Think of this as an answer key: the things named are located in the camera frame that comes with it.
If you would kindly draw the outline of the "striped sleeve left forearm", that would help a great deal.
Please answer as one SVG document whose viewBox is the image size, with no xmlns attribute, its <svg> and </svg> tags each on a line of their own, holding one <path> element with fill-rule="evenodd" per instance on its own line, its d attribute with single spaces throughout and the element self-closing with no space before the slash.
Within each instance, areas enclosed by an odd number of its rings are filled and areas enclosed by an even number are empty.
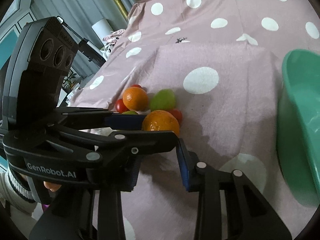
<svg viewBox="0 0 320 240">
<path fill-rule="evenodd" d="M 28 183 L 10 169 L 1 173 L 1 199 L 28 215 L 32 215 L 37 206 Z"/>
</svg>

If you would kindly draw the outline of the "person left hand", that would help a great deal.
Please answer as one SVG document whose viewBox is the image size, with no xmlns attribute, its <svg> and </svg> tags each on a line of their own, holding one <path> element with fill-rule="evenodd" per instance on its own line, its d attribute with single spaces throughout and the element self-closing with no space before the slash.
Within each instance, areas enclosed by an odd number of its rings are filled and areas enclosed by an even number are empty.
<svg viewBox="0 0 320 240">
<path fill-rule="evenodd" d="M 51 192 L 56 192 L 57 190 L 59 190 L 61 188 L 61 185 L 50 183 L 47 181 L 44 181 L 43 184 L 44 184 L 45 188 L 47 188 Z"/>
</svg>

